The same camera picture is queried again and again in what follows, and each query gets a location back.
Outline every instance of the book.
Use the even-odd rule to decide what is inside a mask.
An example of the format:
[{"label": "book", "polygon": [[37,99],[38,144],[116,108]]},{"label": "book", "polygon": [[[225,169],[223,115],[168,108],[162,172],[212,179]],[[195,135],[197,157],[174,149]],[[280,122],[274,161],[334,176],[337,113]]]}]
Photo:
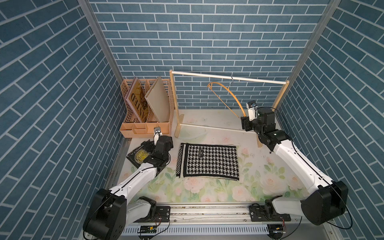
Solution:
[{"label": "book", "polygon": [[161,77],[158,77],[152,84],[145,99],[159,122],[169,122],[169,97]]},{"label": "book", "polygon": [[145,100],[145,92],[139,79],[136,77],[125,95],[125,100],[131,107],[139,122],[146,122],[149,114],[149,106]]},{"label": "book", "polygon": [[139,168],[144,159],[148,157],[155,150],[153,141],[144,141],[139,147],[135,148],[127,155],[127,159],[136,167]]}]

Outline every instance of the peach plastic organizer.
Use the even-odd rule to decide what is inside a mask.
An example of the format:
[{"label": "peach plastic organizer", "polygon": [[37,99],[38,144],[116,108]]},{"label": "peach plastic organizer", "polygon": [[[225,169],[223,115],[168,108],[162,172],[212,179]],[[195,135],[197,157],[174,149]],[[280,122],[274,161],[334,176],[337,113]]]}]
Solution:
[{"label": "peach plastic organizer", "polygon": [[[154,116],[151,108],[149,108],[149,114],[147,122],[139,122],[135,114],[133,113],[131,107],[128,103],[125,102],[127,108],[127,116],[124,119],[124,122],[121,124],[120,132],[125,138],[130,137],[153,137],[155,127],[160,127],[163,135],[170,136],[170,131],[172,129],[172,120],[173,120],[173,109],[175,109],[175,104],[173,101],[172,87],[170,79],[162,79],[164,87],[166,88],[169,105],[170,105],[170,117],[169,122],[157,122],[156,117]],[[128,92],[129,87],[132,84],[133,79],[124,79],[121,83],[121,93],[123,97]],[[145,93],[149,90],[151,85],[156,81],[156,79],[141,79],[140,83],[144,87]]]}]

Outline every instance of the floral tablecloth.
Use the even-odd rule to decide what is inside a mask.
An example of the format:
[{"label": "floral tablecloth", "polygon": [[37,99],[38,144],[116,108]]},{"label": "floral tablecloth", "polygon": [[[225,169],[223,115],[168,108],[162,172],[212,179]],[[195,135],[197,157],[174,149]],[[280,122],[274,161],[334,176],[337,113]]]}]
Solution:
[{"label": "floral tablecloth", "polygon": [[[184,123],[241,129],[240,119],[229,110],[180,110]],[[183,126],[179,138],[172,135],[174,148],[166,168],[132,199],[146,196],[157,202],[248,202],[264,201],[276,195],[304,198],[309,194],[287,164],[266,146],[257,147],[254,132],[233,132]],[[129,152],[147,139],[132,139]],[[237,147],[240,180],[204,177],[176,177],[177,152],[180,143],[219,144]],[[136,168],[126,160],[119,182]]]}]

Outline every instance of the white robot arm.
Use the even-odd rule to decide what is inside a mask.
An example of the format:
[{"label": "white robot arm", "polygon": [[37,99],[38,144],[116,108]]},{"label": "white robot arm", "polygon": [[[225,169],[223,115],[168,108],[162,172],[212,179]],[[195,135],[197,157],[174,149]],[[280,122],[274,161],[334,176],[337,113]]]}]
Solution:
[{"label": "white robot arm", "polygon": [[254,130],[261,143],[280,156],[303,182],[310,196],[306,199],[287,199],[282,196],[266,200],[265,209],[273,214],[294,214],[306,217],[315,225],[342,215],[346,209],[348,187],[318,169],[283,131],[277,130],[275,112],[270,107],[247,103],[249,118],[242,117],[245,131]]},{"label": "white robot arm", "polygon": [[156,201],[140,197],[129,204],[137,192],[164,169],[169,160],[172,138],[162,136],[160,129],[155,129],[155,145],[154,152],[145,158],[131,176],[110,190],[100,189],[95,194],[83,224],[84,232],[102,240],[116,240],[125,225],[138,219],[155,219]]}]

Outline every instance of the blue brick wall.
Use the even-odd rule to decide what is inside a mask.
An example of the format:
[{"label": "blue brick wall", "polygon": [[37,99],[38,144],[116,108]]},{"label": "blue brick wall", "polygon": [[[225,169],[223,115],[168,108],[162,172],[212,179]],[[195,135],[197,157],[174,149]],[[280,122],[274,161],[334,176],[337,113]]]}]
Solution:
[{"label": "blue brick wall", "polygon": [[342,0],[281,106],[302,151],[349,187],[345,239],[383,239],[383,13],[381,0]]},{"label": "blue brick wall", "polygon": [[77,239],[125,107],[76,0],[0,1],[0,239]]},{"label": "blue brick wall", "polygon": [[[125,78],[169,70],[285,81],[329,0],[91,0]],[[224,108],[220,79],[175,76],[180,108]],[[245,103],[270,106],[281,85],[236,82]],[[237,103],[217,88],[228,106]]]}]

